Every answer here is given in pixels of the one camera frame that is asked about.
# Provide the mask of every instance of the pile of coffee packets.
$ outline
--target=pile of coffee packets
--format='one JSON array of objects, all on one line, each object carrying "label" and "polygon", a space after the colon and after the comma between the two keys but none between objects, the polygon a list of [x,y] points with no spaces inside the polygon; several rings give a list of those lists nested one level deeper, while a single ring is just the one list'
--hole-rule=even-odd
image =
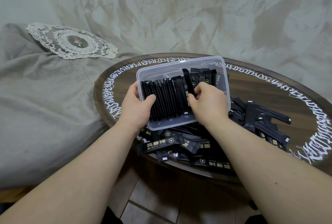
[{"label": "pile of coffee packets", "polygon": [[[196,95],[194,87],[201,81],[215,86],[214,70],[192,68],[190,74],[187,69],[183,69],[183,72],[184,77],[142,82],[144,98],[150,94],[157,96],[151,110],[151,120],[160,121],[192,113],[187,100],[188,93]],[[228,117],[263,140],[286,151],[289,137],[278,131],[277,125],[272,123],[271,119],[274,117],[290,124],[291,119],[288,116],[252,101],[246,103],[238,97],[231,97]],[[137,138],[142,142],[137,145],[138,155],[155,153],[159,162],[176,159],[213,172],[236,175],[218,142],[198,122],[159,131],[142,128]]]},{"label": "pile of coffee packets", "polygon": [[217,71],[209,68],[182,69],[184,76],[175,76],[163,80],[142,81],[144,99],[156,95],[151,108],[150,120],[160,121],[192,113],[188,104],[188,93],[196,96],[194,88],[200,82],[216,85]]}]

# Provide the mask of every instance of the person's right arm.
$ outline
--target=person's right arm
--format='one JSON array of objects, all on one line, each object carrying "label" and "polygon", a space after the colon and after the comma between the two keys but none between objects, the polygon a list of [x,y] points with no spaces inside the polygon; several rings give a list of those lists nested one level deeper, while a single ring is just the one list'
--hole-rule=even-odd
[{"label": "person's right arm", "polygon": [[228,118],[226,96],[200,83],[189,94],[197,120],[218,141],[268,223],[332,223],[332,177]]}]

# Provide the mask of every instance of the oval table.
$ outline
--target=oval table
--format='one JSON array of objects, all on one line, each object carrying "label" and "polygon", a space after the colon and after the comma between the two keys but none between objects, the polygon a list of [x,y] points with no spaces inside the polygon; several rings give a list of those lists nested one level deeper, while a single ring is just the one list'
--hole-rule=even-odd
[{"label": "oval table", "polygon": [[[204,54],[160,53],[147,54],[119,62],[102,73],[94,87],[96,107],[112,127],[121,113],[121,103],[136,80],[136,72],[142,67],[206,57]],[[289,116],[292,124],[272,119],[278,129],[290,136],[287,151],[321,171],[332,176],[332,105],[316,92],[276,72],[249,63],[224,58],[229,74],[232,97],[254,101],[264,107]],[[155,154],[146,157],[157,163]],[[237,177],[225,176],[190,166],[186,162],[169,160],[158,164],[168,168],[195,173],[213,180],[240,182]]]}]

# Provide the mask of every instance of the person's right hand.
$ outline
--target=person's right hand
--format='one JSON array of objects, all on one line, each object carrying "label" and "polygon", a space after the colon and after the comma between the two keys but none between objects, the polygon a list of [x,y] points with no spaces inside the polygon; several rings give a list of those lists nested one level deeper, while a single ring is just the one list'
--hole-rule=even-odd
[{"label": "person's right hand", "polygon": [[196,119],[205,127],[216,121],[228,119],[227,97],[223,91],[205,82],[195,88],[197,99],[188,94],[188,102]]}]

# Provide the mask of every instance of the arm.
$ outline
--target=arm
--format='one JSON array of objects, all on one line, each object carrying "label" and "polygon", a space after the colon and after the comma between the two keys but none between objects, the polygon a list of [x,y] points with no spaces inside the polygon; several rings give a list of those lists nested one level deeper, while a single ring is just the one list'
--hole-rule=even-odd
[{"label": "arm", "polygon": [[331,223],[332,177],[228,119],[226,96],[200,83],[189,103],[268,223]]},{"label": "arm", "polygon": [[110,191],[132,141],[149,116],[155,96],[128,90],[119,121],[86,151],[0,216],[0,223],[100,223]]}]

